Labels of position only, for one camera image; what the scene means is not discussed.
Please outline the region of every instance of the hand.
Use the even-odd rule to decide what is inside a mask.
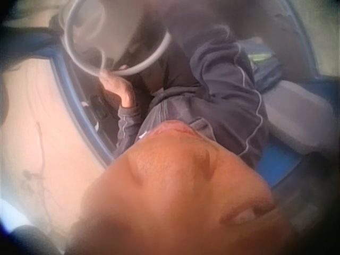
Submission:
[[[103,70],[100,72],[99,79],[105,90],[118,95],[121,98],[121,105],[124,108],[135,106],[135,94],[132,84],[122,77]]]

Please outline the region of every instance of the lips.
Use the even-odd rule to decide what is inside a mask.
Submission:
[[[193,135],[195,137],[200,137],[200,135],[192,129],[190,126],[185,124],[181,121],[166,121],[163,122],[161,125],[157,126],[154,130],[152,130],[148,137],[155,136],[161,133],[169,132],[169,131],[176,131],[179,133],[185,133],[189,135]]]

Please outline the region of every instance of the man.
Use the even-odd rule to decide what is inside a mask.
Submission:
[[[66,254],[273,254],[289,230],[253,170],[268,130],[250,62],[201,0],[156,1],[173,53],[146,118],[121,98],[116,161],[87,192]]]

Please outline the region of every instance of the gray jacket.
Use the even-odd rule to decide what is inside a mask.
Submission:
[[[162,1],[160,16],[190,60],[200,87],[172,87],[139,107],[120,108],[115,158],[166,120],[180,120],[255,168],[268,139],[267,116],[250,61],[228,26],[199,0]]]

